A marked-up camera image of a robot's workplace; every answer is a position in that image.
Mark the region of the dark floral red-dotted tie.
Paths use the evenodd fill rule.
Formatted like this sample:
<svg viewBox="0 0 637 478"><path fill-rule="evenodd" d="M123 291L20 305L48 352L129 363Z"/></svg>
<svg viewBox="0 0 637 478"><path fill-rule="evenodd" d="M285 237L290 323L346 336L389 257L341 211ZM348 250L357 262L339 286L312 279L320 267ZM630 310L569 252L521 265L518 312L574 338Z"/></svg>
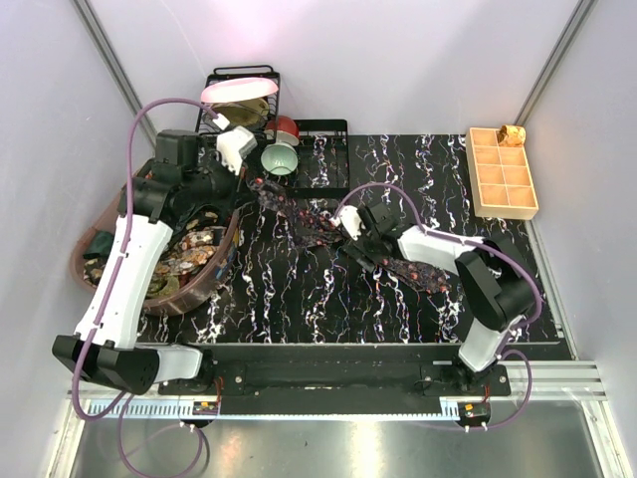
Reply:
<svg viewBox="0 0 637 478"><path fill-rule="evenodd" d="M365 271L382 269L396 276L417 292L428 295L447 289L447 274L440 268L403 259L398 251L384 239L351 238L343 226L327 218L326 212L312 212L288 196L288 189L272 180L256 177L248 181L253 196L263 207L283 216L290 223L296 247L310 249L336 245Z"/></svg>

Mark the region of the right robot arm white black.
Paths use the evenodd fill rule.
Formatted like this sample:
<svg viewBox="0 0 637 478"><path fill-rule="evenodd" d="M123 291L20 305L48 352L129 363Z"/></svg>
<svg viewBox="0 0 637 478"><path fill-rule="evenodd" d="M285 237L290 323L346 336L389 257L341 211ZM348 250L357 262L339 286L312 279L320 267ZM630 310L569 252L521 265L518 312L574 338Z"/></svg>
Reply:
<svg viewBox="0 0 637 478"><path fill-rule="evenodd" d="M473 314L460 346L452 382L474 394L488 381L487 369L502 354L512 327L541 311L538 286L513 242L505 236L467 237L404 224L389 209L342 205L332 223L367 270L382 267L427 293L438 293L446 279L458 278Z"/></svg>

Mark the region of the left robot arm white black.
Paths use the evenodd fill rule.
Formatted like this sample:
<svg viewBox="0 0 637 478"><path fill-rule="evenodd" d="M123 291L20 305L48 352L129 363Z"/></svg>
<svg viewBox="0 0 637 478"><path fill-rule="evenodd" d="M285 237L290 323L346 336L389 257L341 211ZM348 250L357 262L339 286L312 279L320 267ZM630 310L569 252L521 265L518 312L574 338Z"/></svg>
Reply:
<svg viewBox="0 0 637 478"><path fill-rule="evenodd" d="M72 335L56 336L52 353L86 381L132 394L180 379L195 394L214 384L215 370L190 346L143 347L137 327L153 272L170 239L205 206L227 211L234 204L244 159L256 147L242 126L220 133L207 163L202 137L167 129L149 159L122 189L114 240L93 299Z"/></svg>

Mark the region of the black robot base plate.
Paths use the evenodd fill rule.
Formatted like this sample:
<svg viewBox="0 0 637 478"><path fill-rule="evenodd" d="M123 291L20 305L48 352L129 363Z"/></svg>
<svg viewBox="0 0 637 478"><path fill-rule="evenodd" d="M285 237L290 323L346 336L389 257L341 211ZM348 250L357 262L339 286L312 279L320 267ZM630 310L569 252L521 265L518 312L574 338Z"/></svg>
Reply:
<svg viewBox="0 0 637 478"><path fill-rule="evenodd" d="M221 393L221 414L258 419L439 414L444 398L508 397L506 368L470 374L445 345L217 345L203 349L203 375L159 385L162 395Z"/></svg>

